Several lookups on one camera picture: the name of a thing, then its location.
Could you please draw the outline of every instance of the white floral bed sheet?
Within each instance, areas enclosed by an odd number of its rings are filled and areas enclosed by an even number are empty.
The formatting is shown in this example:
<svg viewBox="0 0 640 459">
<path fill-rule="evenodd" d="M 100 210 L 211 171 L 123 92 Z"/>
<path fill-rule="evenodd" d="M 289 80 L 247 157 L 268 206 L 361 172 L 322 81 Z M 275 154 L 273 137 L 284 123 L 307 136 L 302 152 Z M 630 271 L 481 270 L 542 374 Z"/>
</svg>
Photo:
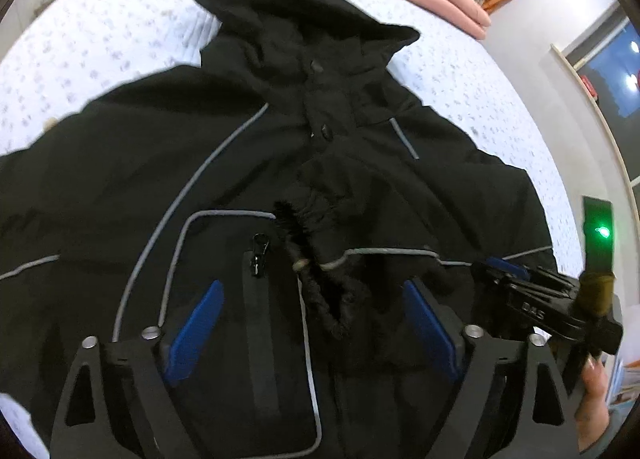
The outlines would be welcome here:
<svg viewBox="0 0 640 459">
<path fill-rule="evenodd" d="M 582 253 L 558 169 L 535 122 L 482 44 L 405 0 L 348 0 L 420 39 L 390 71 L 481 150 L 525 169 L 545 209 L 559 269 L 577 276 Z M 200 63 L 218 22 L 193 0 L 57 0 L 0 62 L 0 153 L 29 146 L 49 118 L 79 112 L 124 82 Z"/>
</svg>

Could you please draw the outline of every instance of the green led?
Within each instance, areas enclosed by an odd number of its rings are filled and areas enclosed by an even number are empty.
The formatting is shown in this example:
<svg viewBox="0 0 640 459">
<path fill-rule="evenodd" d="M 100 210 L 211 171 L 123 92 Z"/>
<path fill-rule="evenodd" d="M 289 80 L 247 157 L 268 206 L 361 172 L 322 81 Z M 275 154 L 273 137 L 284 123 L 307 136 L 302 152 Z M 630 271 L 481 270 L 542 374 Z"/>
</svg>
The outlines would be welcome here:
<svg viewBox="0 0 640 459">
<path fill-rule="evenodd" d="M 611 235 L 611 231 L 606 226 L 598 226 L 596 231 L 605 239 L 608 239 Z"/>
</svg>

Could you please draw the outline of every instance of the black zipper pull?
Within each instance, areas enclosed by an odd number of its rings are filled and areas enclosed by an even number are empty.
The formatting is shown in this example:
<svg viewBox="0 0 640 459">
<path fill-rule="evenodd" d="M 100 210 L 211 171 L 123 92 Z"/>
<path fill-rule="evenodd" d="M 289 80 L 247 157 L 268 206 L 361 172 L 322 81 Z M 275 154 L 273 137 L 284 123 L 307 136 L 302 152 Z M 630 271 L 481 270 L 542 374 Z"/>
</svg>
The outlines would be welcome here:
<svg viewBox="0 0 640 459">
<path fill-rule="evenodd" d="M 254 254 L 251 257 L 252 277 L 260 278 L 264 275 L 267 248 L 269 248 L 269 237 L 264 233 L 256 233 L 254 235 Z"/>
</svg>

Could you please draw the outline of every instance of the jacket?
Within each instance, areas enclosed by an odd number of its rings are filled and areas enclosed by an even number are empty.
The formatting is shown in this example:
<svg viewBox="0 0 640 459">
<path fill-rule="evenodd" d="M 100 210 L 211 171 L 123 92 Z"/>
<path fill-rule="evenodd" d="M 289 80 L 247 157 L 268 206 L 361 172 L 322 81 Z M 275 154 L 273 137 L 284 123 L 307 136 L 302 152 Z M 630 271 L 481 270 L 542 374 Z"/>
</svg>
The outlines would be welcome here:
<svg viewBox="0 0 640 459">
<path fill-rule="evenodd" d="M 204 457 L 423 457 L 452 386 L 402 282 L 469 323 L 463 263 L 535 250 L 519 261 L 555 269 L 536 192 L 387 72 L 414 29 L 343 0 L 196 2 L 222 22 L 201 68 L 0 158 L 0 391 L 47 443 L 82 339 L 138 337 L 220 280 L 171 389 Z"/>
</svg>

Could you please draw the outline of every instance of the human hand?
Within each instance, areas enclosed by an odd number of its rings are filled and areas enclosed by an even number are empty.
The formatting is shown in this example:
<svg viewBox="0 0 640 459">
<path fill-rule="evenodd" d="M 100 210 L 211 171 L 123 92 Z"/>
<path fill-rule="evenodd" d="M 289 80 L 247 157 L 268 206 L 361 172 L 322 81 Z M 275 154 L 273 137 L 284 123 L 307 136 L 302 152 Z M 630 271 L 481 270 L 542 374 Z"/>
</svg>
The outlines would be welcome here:
<svg viewBox="0 0 640 459">
<path fill-rule="evenodd" d="M 609 426 L 609 409 L 605 403 L 609 379 L 600 360 L 588 357 L 582 370 L 585 393 L 575 413 L 580 452 L 595 443 Z"/>
</svg>

